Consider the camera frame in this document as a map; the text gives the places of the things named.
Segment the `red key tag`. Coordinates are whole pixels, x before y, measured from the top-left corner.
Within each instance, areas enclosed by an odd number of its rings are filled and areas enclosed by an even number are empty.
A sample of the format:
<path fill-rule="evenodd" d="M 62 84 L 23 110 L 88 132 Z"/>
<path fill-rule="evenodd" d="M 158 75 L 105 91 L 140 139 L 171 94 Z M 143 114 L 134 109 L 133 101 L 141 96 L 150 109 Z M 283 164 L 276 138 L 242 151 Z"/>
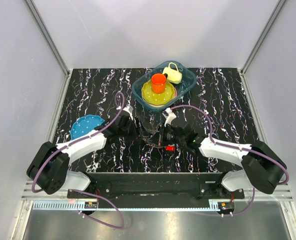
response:
<path fill-rule="evenodd" d="M 170 146 L 170 145 L 169 146 L 166 146 L 165 149 L 167 151 L 172 151 L 172 152 L 175 151 L 175 147 L 174 146 Z"/>

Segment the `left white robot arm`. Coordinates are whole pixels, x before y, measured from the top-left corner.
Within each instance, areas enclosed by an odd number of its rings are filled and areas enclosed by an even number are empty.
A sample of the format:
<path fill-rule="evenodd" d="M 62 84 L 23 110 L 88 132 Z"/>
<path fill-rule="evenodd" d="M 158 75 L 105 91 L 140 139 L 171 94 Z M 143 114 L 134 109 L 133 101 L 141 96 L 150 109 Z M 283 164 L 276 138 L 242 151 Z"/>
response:
<path fill-rule="evenodd" d="M 77 120 L 70 134 L 68 142 L 54 144 L 47 141 L 39 148 L 27 169 L 27 176 L 33 180 L 32 192 L 44 191 L 51 195 L 60 189 L 77 189 L 83 197 L 90 198 L 95 194 L 96 186 L 85 173 L 70 171 L 69 165 L 103 149 L 112 138 L 134 140 L 148 135 L 137 117 L 121 115 L 110 121 L 91 114 Z"/>

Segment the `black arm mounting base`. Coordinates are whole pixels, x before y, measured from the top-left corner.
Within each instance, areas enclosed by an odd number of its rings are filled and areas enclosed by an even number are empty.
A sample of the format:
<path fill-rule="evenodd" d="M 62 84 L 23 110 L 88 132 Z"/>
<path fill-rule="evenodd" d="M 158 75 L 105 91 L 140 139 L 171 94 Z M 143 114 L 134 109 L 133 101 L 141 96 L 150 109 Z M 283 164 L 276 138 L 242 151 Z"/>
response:
<path fill-rule="evenodd" d="M 221 173 L 90 173 L 85 180 L 66 187 L 106 198 L 119 196 L 185 196 L 193 199 L 235 199 L 245 197 L 242 189 L 226 190 Z"/>

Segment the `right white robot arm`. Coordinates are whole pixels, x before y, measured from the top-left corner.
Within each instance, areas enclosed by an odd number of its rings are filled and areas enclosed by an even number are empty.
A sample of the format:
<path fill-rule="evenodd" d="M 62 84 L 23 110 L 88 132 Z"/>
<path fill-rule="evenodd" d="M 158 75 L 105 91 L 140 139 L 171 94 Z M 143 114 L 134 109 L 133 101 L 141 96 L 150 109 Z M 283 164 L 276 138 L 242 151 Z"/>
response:
<path fill-rule="evenodd" d="M 255 188 L 264 194 L 272 194 L 286 175 L 286 165 L 264 142 L 238 144 L 194 132 L 185 127 L 162 124 L 158 128 L 157 144 L 160 147 L 177 145 L 193 155 L 215 158 L 239 166 L 229 171 L 215 185 L 216 195 L 226 198 L 233 191 Z"/>

